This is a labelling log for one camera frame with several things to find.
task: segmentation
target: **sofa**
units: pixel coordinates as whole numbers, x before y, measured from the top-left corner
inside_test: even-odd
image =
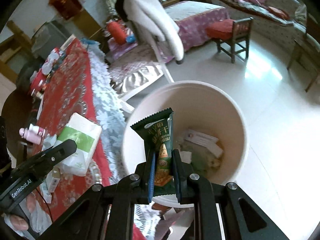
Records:
[[[254,18],[253,30],[280,45],[286,52],[291,53],[294,40],[302,39],[305,28],[306,10],[297,0],[267,0],[266,4],[284,10],[290,17],[288,21],[281,19],[270,20],[229,6],[228,1],[212,0],[213,4],[228,8],[230,17],[238,20],[247,17]]]

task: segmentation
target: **screw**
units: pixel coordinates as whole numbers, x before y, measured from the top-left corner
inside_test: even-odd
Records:
[[[234,182],[229,182],[228,183],[228,188],[229,189],[236,189],[238,187],[238,185]]]
[[[199,178],[200,178],[200,176],[198,175],[198,174],[196,174],[196,173],[192,173],[192,174],[190,174],[190,179],[192,179],[192,180],[198,180]]]
[[[140,177],[139,177],[138,174],[131,174],[131,175],[130,175],[130,179],[133,180],[133,181],[138,180],[139,178],[140,178]]]
[[[101,184],[94,184],[94,185],[92,186],[92,190],[93,190],[93,191],[100,191],[101,189],[102,189]]]

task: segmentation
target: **wooden chair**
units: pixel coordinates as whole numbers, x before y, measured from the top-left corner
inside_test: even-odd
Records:
[[[308,92],[310,87],[320,76],[320,26],[309,14],[307,14],[307,28],[303,39],[301,41],[294,40],[294,42],[295,46],[287,70],[290,69],[295,60],[302,65],[300,61],[301,56],[303,53],[307,54],[308,59],[312,62],[312,68],[316,72],[315,76],[305,89],[305,91]]]
[[[231,62],[235,62],[235,56],[245,51],[245,60],[249,57],[250,34],[252,30],[253,18],[241,20],[223,20],[215,22],[207,27],[207,35],[217,43],[218,52],[225,52],[231,57]],[[231,47],[231,52],[221,47],[226,43]],[[236,51],[236,44],[242,49]]]

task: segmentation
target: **finger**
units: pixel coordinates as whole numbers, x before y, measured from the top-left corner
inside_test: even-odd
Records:
[[[16,230],[28,230],[28,223],[21,217],[10,215],[10,222]]]
[[[27,196],[27,208],[30,213],[36,208],[36,198],[32,193]]]

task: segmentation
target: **green snack wrapper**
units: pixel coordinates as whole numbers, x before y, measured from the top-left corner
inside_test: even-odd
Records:
[[[172,181],[173,111],[165,109],[133,124],[131,128],[144,140],[145,153],[157,154],[154,195],[175,194]]]

